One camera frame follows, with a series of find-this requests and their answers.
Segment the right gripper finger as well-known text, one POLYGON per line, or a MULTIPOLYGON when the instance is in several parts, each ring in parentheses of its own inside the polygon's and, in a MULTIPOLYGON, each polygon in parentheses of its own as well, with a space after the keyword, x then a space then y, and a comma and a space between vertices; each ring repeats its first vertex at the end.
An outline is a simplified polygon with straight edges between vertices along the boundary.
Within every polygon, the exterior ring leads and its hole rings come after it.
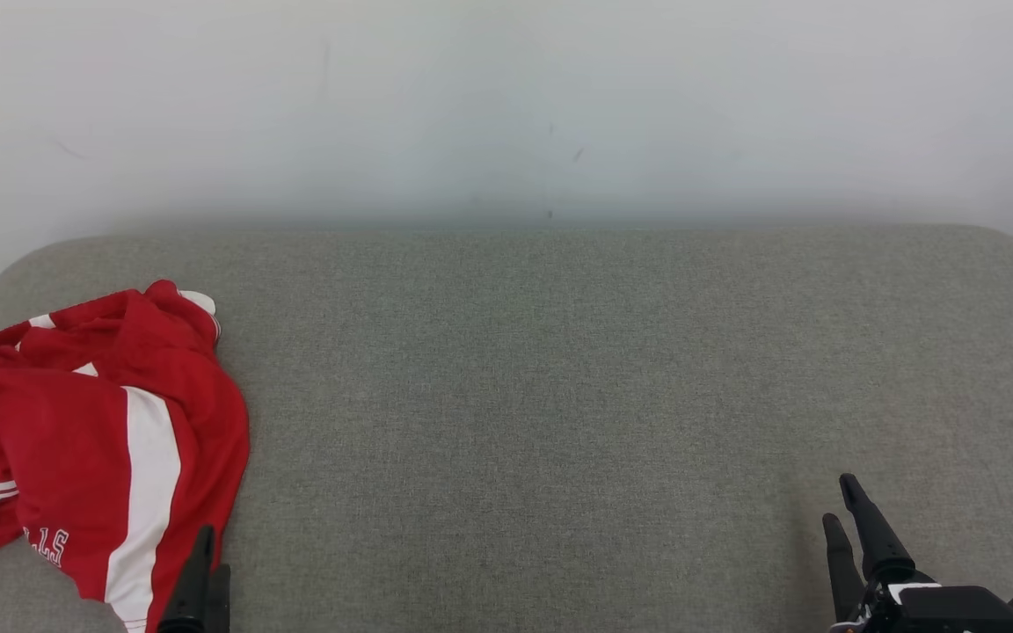
POLYGON ((856 619, 864 596, 864 582, 855 567, 855 552, 839 517, 824 515, 823 530, 834 615, 837 622, 851 622, 856 619))
POLYGON ((855 520, 864 580, 888 584, 911 577, 916 572, 911 554, 856 476, 841 474, 840 490, 845 508, 855 520))

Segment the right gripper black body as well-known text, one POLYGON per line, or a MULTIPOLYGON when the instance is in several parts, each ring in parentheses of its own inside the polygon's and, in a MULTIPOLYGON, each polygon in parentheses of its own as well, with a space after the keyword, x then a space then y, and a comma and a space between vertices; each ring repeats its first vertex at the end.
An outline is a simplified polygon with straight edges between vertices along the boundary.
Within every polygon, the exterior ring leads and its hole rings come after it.
POLYGON ((829 633, 1013 633, 1013 607, 984 586, 883 585, 829 633))

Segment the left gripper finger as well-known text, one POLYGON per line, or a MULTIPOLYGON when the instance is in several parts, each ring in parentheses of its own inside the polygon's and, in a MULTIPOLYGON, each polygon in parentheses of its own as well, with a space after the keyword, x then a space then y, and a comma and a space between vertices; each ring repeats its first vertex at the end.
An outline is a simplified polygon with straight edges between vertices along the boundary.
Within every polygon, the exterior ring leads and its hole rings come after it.
POLYGON ((213 526, 202 526, 158 622, 158 633, 208 633, 206 617, 214 544, 213 526))
POLYGON ((205 633, 230 633, 230 566, 220 564, 208 576, 205 633))

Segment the red basketball jersey striped trim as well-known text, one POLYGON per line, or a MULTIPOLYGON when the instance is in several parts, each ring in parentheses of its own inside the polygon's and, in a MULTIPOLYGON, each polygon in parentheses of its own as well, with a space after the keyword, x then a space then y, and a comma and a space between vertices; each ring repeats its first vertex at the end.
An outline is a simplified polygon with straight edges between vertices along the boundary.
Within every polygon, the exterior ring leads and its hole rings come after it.
POLYGON ((129 289, 0 330, 0 358, 73 370, 95 360, 128 363, 184 353, 221 366, 218 337, 212 299, 158 280, 145 291, 129 289))

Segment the grey fabric sofa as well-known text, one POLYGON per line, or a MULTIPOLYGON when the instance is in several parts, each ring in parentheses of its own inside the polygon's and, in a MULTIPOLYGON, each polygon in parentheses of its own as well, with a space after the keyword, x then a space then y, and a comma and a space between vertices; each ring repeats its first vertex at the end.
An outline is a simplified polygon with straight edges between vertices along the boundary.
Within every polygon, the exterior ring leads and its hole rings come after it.
POLYGON ((975 227, 62 242, 0 329, 169 278, 250 413, 230 633, 827 633, 856 474, 1013 596, 1013 237, 975 227))

